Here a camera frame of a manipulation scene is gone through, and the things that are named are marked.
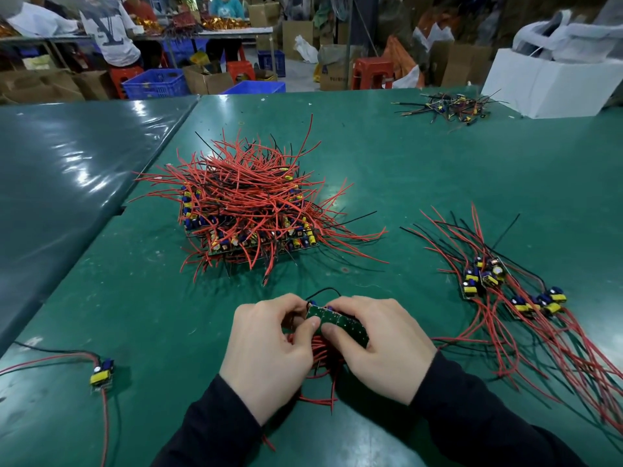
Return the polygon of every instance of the white foam box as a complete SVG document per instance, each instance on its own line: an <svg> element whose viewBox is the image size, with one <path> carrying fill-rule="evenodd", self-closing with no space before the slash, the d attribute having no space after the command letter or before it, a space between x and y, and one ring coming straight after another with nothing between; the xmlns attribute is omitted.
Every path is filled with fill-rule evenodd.
<svg viewBox="0 0 623 467"><path fill-rule="evenodd" d="M483 95L531 118L595 116L623 80L623 61L562 63L499 49Z"/></svg>

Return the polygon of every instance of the green table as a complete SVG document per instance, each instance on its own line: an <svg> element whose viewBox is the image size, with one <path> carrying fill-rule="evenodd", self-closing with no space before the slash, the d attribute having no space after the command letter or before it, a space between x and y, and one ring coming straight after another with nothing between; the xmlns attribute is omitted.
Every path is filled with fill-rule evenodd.
<svg viewBox="0 0 623 467"><path fill-rule="evenodd" d="M355 183L338 206L350 217L378 210L349 225L361 234L389 233L366 247L390 265L319 250L284 259L262 288L263 271L209 270L196 284L193 269L179 272L185 238L177 205L160 198L131 203L113 218L23 332L46 347L84 348L113 357L118 366L110 394L110 463L147 465L219 370L235 308L285 292L303 297L334 286L343 294L396 298L431 336L457 334L471 307L456 284L436 272L440 258L398 229L420 220L419 209L480 212L495 238L517 212L522 216L500 251L566 290L569 307L585 330L621 360L623 312L623 112L587 119L520 119L499 106L491 118L449 133L455 125L430 117L399 117L390 101L419 101L417 91L205 96L157 164L177 163L205 146L195 135L217 139L224 128L296 146L314 114L310 143L322 144L302 162L325 177L326 193L344 177ZM148 187L140 184L133 196ZM40 356L10 349L2 367ZM480 357L449 354L472 373L491 378ZM93 466L102 447L102 408L89 394L89 365L54 365L0 377L0 458L12 467ZM270 433L277 448L253 452L266 466L446 465L421 420L375 400L352 377L338 384L333 415L326 407L297 403ZM590 424L579 400L558 386L569 407L498 381L490 388L529 422L570 444L593 466L620 462L617 441ZM309 397L328 396L330 381L303 386Z"/></svg>

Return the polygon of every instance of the blue fabric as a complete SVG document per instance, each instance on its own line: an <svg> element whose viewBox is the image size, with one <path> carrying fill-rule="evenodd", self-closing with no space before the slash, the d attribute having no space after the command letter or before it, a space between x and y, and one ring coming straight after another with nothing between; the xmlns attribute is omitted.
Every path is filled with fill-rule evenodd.
<svg viewBox="0 0 623 467"><path fill-rule="evenodd" d="M240 0L212 0L210 14L221 18L244 18L244 10Z"/></svg>

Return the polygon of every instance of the person's left hand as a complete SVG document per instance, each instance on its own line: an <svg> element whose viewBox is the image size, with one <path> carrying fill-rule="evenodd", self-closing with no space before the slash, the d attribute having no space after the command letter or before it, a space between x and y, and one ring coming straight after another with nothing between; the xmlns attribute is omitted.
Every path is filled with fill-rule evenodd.
<svg viewBox="0 0 623 467"><path fill-rule="evenodd" d="M312 368L312 337L320 318L305 319L307 302L288 293L254 305L240 305L219 374L260 425L284 406ZM294 343L281 325L286 316L298 324Z"/></svg>

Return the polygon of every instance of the white shirt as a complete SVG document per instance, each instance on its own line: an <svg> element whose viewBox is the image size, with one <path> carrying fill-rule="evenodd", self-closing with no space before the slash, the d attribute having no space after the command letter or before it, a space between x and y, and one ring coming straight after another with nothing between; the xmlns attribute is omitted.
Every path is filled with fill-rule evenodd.
<svg viewBox="0 0 623 467"><path fill-rule="evenodd" d="M141 52L126 34L127 29L142 34L119 0L85 0L80 5L80 17L87 34L95 38L104 60L115 67L136 62Z"/></svg>
<svg viewBox="0 0 623 467"><path fill-rule="evenodd" d="M19 14L7 19L9 24L25 37L53 37L74 33L78 22L32 3L23 3Z"/></svg>

